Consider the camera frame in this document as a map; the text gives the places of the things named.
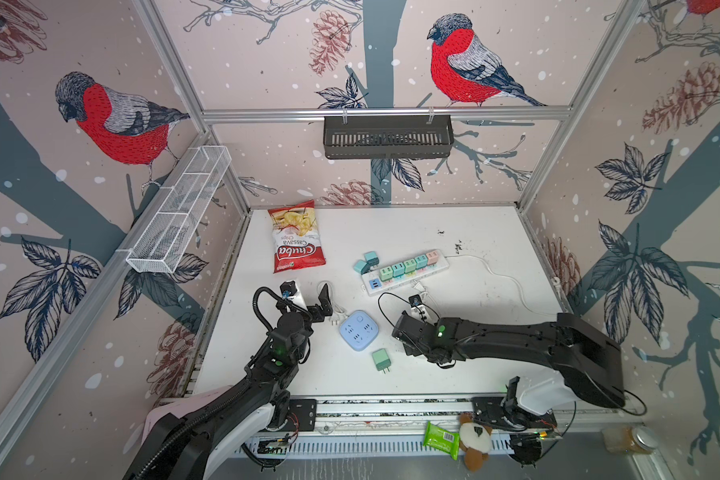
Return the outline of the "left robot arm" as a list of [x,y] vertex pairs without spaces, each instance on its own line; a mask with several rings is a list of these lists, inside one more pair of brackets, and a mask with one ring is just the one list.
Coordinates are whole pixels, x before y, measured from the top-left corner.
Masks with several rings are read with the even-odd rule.
[[267,332],[243,379],[197,407],[189,398],[171,404],[146,435],[126,479],[208,479],[255,433],[287,423],[288,386],[311,353],[312,325],[334,313],[329,286],[308,307],[293,301],[297,291],[285,282],[279,293],[268,287],[254,292],[253,312]]

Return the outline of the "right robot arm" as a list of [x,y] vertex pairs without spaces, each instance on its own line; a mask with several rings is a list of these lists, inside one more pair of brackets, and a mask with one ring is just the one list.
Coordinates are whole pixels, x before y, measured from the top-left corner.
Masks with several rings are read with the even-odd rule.
[[556,427],[553,409],[581,400],[623,411],[626,405],[620,346],[570,313],[554,322],[481,324],[457,317],[427,323],[401,314],[392,337],[409,356],[446,369],[459,361],[496,358],[540,365],[536,376],[514,376],[504,396],[472,401],[474,421],[507,432]]

